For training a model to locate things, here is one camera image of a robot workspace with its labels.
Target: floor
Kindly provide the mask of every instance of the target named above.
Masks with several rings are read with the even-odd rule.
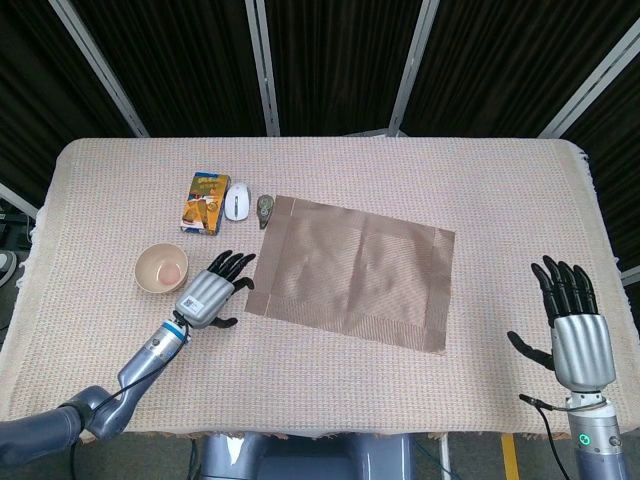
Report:
[[[28,252],[19,252],[24,260]],[[0,328],[10,321],[18,289],[15,281],[22,275],[19,269],[12,280],[0,288]],[[0,342],[6,330],[0,331]],[[636,432],[624,437],[625,451],[631,478],[640,478],[640,435]],[[415,435],[414,478],[441,479],[438,465],[439,442],[426,434]],[[546,439],[530,440],[515,436],[516,455],[521,480],[562,478],[554,462]],[[570,477],[576,480],[571,442],[556,442],[560,458]],[[124,434],[113,440],[82,445],[76,452],[77,479],[106,480],[176,479],[186,478],[190,441],[161,435]],[[495,433],[452,433],[449,435],[452,480],[505,479],[501,436]],[[67,480],[71,478],[69,452],[38,459],[18,468],[1,468],[0,480]]]

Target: black cable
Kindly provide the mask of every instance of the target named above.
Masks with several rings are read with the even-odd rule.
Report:
[[[130,388],[135,387],[136,385],[138,385],[140,382],[144,382],[145,380],[147,380],[149,377],[152,377],[153,375],[155,375],[156,373],[158,373],[160,370],[163,370],[164,368],[166,368],[167,366],[169,366],[169,364],[171,363],[171,361],[176,358],[178,356],[178,354],[180,353],[180,350],[182,350],[182,347],[185,346],[185,344],[187,343],[187,339],[189,338],[189,322],[187,322],[186,320],[184,320],[184,317],[182,317],[182,315],[180,315],[178,312],[173,312],[174,315],[178,316],[180,320],[184,321],[184,325],[185,325],[185,335],[182,338],[182,342],[180,343],[180,346],[178,347],[178,349],[175,351],[175,353],[173,355],[171,355],[171,357],[169,358],[169,360],[167,360],[167,363],[165,363],[164,365],[160,365],[158,368],[152,370],[151,372],[147,373],[146,375],[143,375],[142,377],[140,377],[138,380],[136,380],[135,382],[130,383],[129,385],[127,385],[126,387],[122,387],[120,390],[118,390],[116,393],[114,393],[113,395],[108,396],[107,398],[105,398],[101,403],[98,404],[98,406],[96,408],[94,408],[92,411],[93,412],[97,412],[98,410],[100,410],[102,407],[104,407],[107,403],[109,403],[111,400],[113,400],[114,398],[120,396],[121,394],[123,394],[124,392],[126,392],[127,390],[129,390]]]
[[[604,396],[602,396],[602,400],[600,400],[598,403],[592,403],[590,405],[582,405],[581,407],[556,407],[555,405],[549,405],[548,403],[543,402],[542,400],[530,397],[529,395],[525,395],[523,393],[518,395],[518,398],[520,398],[520,400],[522,400],[523,402],[531,405],[532,407],[544,408],[545,410],[549,410],[550,412],[554,410],[557,412],[586,412],[589,410],[596,410],[600,407],[604,407],[607,404],[607,399],[604,398]]]
[[[193,480],[198,473],[198,445],[195,438],[191,439],[191,455],[189,455],[189,471],[187,472],[187,480]]]
[[[553,437],[551,436],[551,428],[549,427],[549,421],[547,420],[547,416],[544,414],[544,412],[542,411],[542,409],[539,406],[534,405],[534,407],[538,411],[538,413],[542,416],[542,420],[544,421],[544,428],[547,429],[547,438],[549,439],[549,445],[551,445],[551,451],[553,452],[553,456],[556,459],[556,462],[558,463],[558,466],[560,467],[560,470],[562,471],[562,474],[564,475],[564,478],[566,480],[571,480],[569,478],[569,475],[567,474],[567,471],[564,469],[564,466],[562,465],[562,462],[560,461],[560,457],[558,456],[558,451],[556,450],[556,445],[553,442]]]
[[[444,468],[442,466],[442,464],[440,463],[440,461],[434,457],[433,455],[431,455],[426,448],[424,448],[422,445],[420,445],[418,442],[413,442],[413,444],[415,445],[415,447],[420,450],[420,452],[422,452],[429,460],[431,460],[435,465],[437,465],[440,470],[442,470],[445,473],[448,473],[449,476],[451,478],[457,479],[457,480],[462,480],[462,477],[460,477],[460,475],[458,475],[457,473],[455,473],[453,470],[447,470],[446,468]]]

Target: black curtain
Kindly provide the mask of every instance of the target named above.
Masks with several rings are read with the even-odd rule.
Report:
[[[401,129],[535,137],[640,15],[640,2],[440,2]]]
[[[131,136],[46,0],[0,2],[0,182],[36,207],[80,137]]]
[[[282,135],[387,128],[420,0],[267,0]]]
[[[640,57],[563,135],[589,155],[593,183],[622,271],[640,265]],[[627,288],[640,326],[640,284]]]
[[[264,135],[241,0],[75,0],[152,136]]]

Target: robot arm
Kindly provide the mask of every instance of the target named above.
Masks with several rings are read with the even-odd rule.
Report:
[[[0,465],[20,465],[70,447],[85,428],[100,440],[121,433],[142,395],[188,343],[190,327],[228,328],[238,322],[217,315],[231,295],[254,288],[248,277],[234,280],[255,255],[231,253],[222,253],[194,279],[176,302],[174,318],[166,320],[120,370],[119,391],[112,395],[94,385],[55,410],[0,422]]]
[[[507,336],[525,357],[553,370],[571,394],[563,408],[527,395],[520,399],[541,414],[540,409],[567,412],[582,480],[628,479],[615,408],[602,394],[616,373],[609,330],[598,315],[593,286],[579,266],[572,269],[547,256],[543,260],[550,276],[540,265],[531,267],[543,293],[552,354],[531,348],[515,332]]]

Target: barcode label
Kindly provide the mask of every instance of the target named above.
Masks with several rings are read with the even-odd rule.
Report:
[[[199,301],[197,301],[191,295],[185,298],[180,305],[186,308],[187,310],[189,310],[194,315],[197,315],[198,313],[200,313],[200,310],[204,308],[204,305],[202,305]]]

